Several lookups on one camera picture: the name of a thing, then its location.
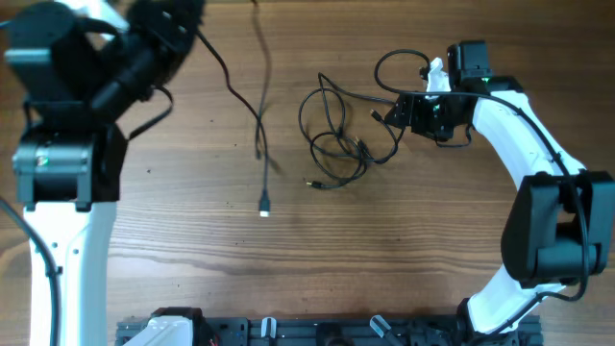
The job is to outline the black cable white plug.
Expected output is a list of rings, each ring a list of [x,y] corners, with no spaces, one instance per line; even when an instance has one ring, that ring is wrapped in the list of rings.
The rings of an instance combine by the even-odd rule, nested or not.
[[[258,160],[263,159],[263,182],[262,182],[262,190],[261,195],[258,201],[258,213],[260,217],[266,218],[270,216],[271,213],[271,200],[268,194],[268,177],[269,177],[269,163],[270,163],[270,155],[268,150],[268,141],[266,132],[263,125],[263,115],[265,109],[265,101],[266,96],[270,87],[271,77],[272,77],[272,59],[269,47],[266,43],[260,19],[259,19],[259,4],[258,0],[251,0],[253,4],[252,11],[252,25],[256,34],[256,38],[258,40],[258,45],[260,51],[264,58],[264,77],[263,77],[263,86],[261,89],[261,96],[258,103],[258,109],[255,108],[241,95],[239,94],[231,84],[231,75],[226,65],[225,61],[221,57],[221,55],[215,50],[212,44],[207,40],[205,35],[198,30],[197,37],[203,42],[209,52],[213,55],[213,57],[220,64],[225,80],[225,86],[227,90],[237,99],[239,100],[251,113],[251,115],[256,120],[256,131],[255,131],[255,154]]]

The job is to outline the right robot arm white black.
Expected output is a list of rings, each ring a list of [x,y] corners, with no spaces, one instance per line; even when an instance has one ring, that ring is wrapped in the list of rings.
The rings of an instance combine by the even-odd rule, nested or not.
[[[457,313],[457,341],[494,342],[514,333],[547,299],[580,300],[607,266],[614,181],[568,154],[533,112],[521,84],[490,67],[482,40],[427,60],[425,89],[397,90],[386,121],[446,147],[465,126],[485,137],[516,187],[501,237],[502,264]]]

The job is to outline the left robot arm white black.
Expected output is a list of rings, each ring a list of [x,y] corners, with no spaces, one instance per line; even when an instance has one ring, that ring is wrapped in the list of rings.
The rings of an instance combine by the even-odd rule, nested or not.
[[[118,119],[165,91],[188,56],[201,1],[136,1],[124,18],[98,19],[63,2],[28,6],[8,24],[5,54],[26,96],[12,158],[29,237],[30,341],[107,341],[107,258],[128,145]]]

